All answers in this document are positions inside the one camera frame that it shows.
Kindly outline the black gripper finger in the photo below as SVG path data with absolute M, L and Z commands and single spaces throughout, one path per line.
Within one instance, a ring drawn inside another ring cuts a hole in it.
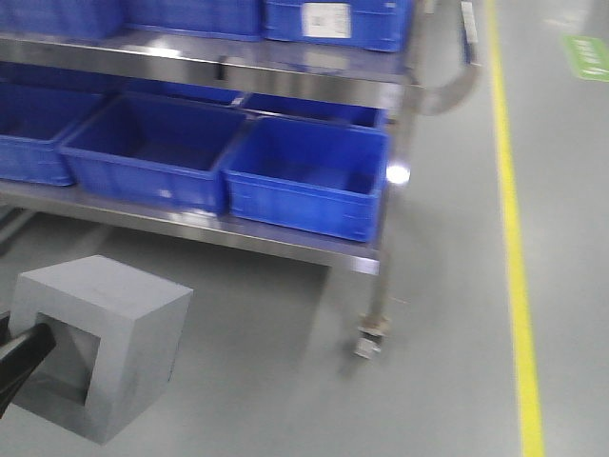
M 55 347 L 53 332 L 44 323 L 34 325 L 1 345 L 1 416 Z

